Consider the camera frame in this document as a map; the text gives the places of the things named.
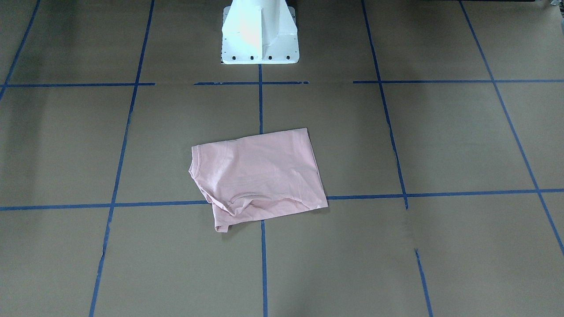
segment pink t-shirt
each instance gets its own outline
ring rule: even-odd
[[[190,175],[211,203],[217,232],[327,207],[305,128],[194,146]]]

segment garment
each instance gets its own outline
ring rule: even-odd
[[[327,207],[305,128],[194,146],[190,175],[212,205],[217,232]]]

